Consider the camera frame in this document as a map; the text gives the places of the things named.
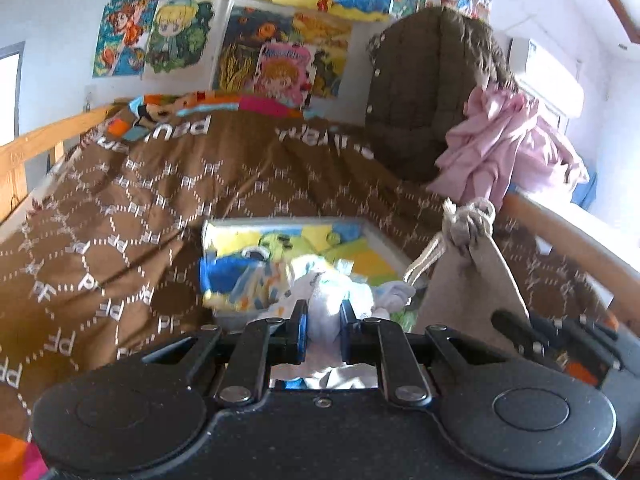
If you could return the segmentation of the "beige drawstring pouch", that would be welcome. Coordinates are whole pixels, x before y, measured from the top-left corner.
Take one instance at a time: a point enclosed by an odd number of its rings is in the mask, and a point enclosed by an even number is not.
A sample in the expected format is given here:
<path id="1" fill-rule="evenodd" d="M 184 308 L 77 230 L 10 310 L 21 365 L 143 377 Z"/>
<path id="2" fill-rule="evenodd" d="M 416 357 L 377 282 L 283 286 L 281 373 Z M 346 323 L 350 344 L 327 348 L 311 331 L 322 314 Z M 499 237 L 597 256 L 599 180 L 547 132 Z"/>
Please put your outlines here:
<path id="1" fill-rule="evenodd" d="M 422 275 L 431 275 L 413 333 L 443 325 L 516 356 L 512 342 L 491 324 L 491 315 L 505 310 L 518 322 L 530 325 L 518 284 L 492 237 L 494 204 L 481 197 L 463 206 L 445 200 L 442 210 L 440 231 L 404 275 L 412 286 Z"/>

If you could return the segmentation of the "grey metal storage tray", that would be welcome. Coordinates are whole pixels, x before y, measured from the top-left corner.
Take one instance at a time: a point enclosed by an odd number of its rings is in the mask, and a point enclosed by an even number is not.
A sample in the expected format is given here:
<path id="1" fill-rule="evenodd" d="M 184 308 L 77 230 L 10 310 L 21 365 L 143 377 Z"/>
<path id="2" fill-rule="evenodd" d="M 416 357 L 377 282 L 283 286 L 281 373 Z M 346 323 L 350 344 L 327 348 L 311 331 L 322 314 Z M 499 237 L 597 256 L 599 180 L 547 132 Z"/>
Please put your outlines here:
<path id="1" fill-rule="evenodd" d="M 202 246 L 202 304 L 228 332 L 289 318 L 298 300 L 317 339 L 337 335 L 343 301 L 357 318 L 389 318 L 406 332 L 416 324 L 426 283 L 406 283 L 409 259 L 369 222 L 208 220 Z"/>

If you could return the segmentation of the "white soft cloth toy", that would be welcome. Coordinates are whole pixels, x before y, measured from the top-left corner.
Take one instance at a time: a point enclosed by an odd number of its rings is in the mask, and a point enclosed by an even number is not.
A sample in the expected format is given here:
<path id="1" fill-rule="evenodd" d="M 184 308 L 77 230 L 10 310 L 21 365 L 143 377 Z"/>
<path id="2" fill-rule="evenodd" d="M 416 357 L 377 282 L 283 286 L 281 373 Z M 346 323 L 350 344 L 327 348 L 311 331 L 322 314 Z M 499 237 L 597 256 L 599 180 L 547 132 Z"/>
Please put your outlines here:
<path id="1" fill-rule="evenodd" d="M 340 347 L 340 307 L 352 304 L 356 318 L 389 320 L 410 304 L 416 289 L 404 281 L 378 286 L 357 283 L 319 258 L 306 255 L 293 260 L 295 281 L 262 318 L 290 318 L 299 299 L 307 301 L 306 358 L 302 364 L 281 364 L 271 369 L 275 382 L 295 382 L 309 389 L 365 389 L 378 385 L 378 373 L 368 364 L 347 365 Z"/>

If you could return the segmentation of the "wooden bed frame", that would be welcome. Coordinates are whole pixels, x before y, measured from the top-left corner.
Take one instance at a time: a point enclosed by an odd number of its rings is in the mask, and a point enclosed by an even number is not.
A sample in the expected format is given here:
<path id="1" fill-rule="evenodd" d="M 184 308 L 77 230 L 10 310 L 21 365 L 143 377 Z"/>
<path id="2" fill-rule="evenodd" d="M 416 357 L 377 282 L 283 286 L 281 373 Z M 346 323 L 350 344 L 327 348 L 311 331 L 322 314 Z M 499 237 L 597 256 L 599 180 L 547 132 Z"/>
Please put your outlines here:
<path id="1" fill-rule="evenodd" d="M 116 101 L 32 130 L 1 147 L 1 220 L 4 221 L 27 196 L 26 162 L 45 154 L 56 164 L 65 157 L 64 142 L 81 136 L 113 117 L 126 105 Z"/>

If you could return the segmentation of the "pink crumpled garment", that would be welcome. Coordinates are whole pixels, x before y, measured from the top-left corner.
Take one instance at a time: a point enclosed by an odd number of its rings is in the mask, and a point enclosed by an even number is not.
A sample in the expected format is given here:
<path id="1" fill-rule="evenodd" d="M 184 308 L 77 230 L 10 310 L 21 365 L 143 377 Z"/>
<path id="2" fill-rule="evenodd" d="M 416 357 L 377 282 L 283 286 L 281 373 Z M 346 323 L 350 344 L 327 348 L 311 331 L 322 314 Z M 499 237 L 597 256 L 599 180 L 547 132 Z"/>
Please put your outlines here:
<path id="1" fill-rule="evenodd" d="M 503 205 L 510 186 L 568 202 L 588 169 L 573 144 L 539 114 L 539 101 L 498 84 L 474 88 L 464 121 L 447 131 L 428 189 L 457 203 Z"/>

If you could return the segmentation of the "window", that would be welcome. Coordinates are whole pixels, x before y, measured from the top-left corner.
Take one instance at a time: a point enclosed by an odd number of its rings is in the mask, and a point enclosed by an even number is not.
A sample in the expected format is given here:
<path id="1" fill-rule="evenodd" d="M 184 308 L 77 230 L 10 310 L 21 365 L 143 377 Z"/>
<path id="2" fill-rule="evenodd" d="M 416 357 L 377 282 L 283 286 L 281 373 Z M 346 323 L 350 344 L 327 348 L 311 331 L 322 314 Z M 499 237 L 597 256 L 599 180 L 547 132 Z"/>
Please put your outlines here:
<path id="1" fill-rule="evenodd" d="M 21 71 L 24 42 L 1 49 L 0 55 L 0 145 L 12 142 L 19 134 Z"/>

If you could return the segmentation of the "pink anime girl poster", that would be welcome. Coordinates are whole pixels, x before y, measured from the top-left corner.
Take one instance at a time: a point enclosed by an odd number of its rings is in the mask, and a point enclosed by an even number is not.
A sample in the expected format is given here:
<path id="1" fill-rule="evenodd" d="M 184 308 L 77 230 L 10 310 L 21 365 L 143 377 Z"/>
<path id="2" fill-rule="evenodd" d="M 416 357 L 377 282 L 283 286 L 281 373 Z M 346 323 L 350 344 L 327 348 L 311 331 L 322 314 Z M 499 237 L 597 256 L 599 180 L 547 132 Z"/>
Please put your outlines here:
<path id="1" fill-rule="evenodd" d="M 310 44 L 266 42 L 260 48 L 250 90 L 301 110 L 314 86 L 316 53 Z"/>

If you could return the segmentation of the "blond boy cartoon poster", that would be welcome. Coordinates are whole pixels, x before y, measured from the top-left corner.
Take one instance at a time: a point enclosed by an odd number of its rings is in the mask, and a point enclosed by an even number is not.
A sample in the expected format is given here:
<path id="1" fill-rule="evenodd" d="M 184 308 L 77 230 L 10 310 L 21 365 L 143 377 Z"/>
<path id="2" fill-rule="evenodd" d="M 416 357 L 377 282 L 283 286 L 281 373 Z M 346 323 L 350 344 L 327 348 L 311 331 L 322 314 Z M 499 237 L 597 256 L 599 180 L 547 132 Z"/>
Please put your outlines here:
<path id="1" fill-rule="evenodd" d="M 158 0 L 142 79 L 206 79 L 214 62 L 218 15 L 217 0 Z"/>

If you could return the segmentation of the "orange hair girl poster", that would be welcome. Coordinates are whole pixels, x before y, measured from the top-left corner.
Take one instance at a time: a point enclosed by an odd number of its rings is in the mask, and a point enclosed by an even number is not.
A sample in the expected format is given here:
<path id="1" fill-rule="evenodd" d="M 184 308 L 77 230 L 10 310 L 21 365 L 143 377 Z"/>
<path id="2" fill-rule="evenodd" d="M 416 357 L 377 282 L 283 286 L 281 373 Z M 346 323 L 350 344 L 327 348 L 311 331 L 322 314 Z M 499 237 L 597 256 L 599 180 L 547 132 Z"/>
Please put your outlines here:
<path id="1" fill-rule="evenodd" d="M 100 21 L 93 78 L 140 76 L 158 0 L 111 0 Z"/>

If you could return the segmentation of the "brown quilted jacket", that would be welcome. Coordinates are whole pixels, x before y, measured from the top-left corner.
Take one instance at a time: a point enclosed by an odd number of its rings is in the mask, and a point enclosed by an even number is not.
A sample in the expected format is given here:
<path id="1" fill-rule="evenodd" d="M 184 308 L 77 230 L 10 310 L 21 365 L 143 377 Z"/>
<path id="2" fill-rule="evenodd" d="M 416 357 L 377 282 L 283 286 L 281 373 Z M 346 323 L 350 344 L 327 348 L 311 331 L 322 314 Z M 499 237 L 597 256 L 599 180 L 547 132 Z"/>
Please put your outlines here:
<path id="1" fill-rule="evenodd" d="M 391 24 L 371 54 L 366 133 L 378 159 L 401 179 L 428 183 L 446 133 L 464 121 L 476 87 L 518 85 L 486 23 L 427 8 Z"/>

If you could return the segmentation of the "brown patterned PF blanket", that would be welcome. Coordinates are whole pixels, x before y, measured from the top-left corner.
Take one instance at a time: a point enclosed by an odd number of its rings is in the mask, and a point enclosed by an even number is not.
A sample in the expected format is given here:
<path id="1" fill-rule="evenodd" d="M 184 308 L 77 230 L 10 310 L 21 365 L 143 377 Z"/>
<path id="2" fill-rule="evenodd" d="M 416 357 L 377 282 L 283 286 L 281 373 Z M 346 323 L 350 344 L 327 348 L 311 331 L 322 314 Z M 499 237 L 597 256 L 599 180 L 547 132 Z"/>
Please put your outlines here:
<path id="1" fill-rule="evenodd" d="M 442 199 L 364 132 L 239 110 L 170 114 L 140 140 L 90 131 L 42 200 L 1 229 L 1 430 L 24 438 L 47 388 L 208 321 L 207 219 L 358 217 L 416 258 Z"/>

